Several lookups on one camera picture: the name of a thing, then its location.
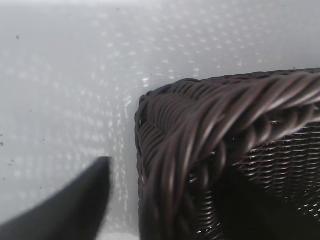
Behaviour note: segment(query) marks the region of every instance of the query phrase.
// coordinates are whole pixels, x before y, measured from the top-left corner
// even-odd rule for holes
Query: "wicker basket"
[[[214,192],[229,166],[320,219],[317,73],[183,79],[142,96],[135,116],[141,238],[226,239]]]

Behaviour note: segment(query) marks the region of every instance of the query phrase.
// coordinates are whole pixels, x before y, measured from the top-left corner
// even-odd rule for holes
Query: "woven rim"
[[[319,121],[320,74],[312,72],[319,70],[184,79],[142,96],[135,117],[142,239],[194,239],[225,166]]]

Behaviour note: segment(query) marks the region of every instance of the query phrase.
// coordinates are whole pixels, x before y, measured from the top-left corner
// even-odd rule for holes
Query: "white wall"
[[[101,239],[138,238],[134,114],[182,78],[320,67],[320,1],[0,0],[0,222],[114,156]]]

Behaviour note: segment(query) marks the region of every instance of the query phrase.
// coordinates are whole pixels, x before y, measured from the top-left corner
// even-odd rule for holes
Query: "woven texture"
[[[135,116],[143,240],[219,239],[214,184],[234,165],[320,218],[320,68],[184,79]]]

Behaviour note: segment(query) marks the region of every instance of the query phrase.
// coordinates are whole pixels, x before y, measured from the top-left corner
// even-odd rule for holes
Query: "dotted texture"
[[[108,155],[100,238],[138,239],[141,95],[183,78],[320,66],[317,0],[45,2],[0,0],[0,222]]]

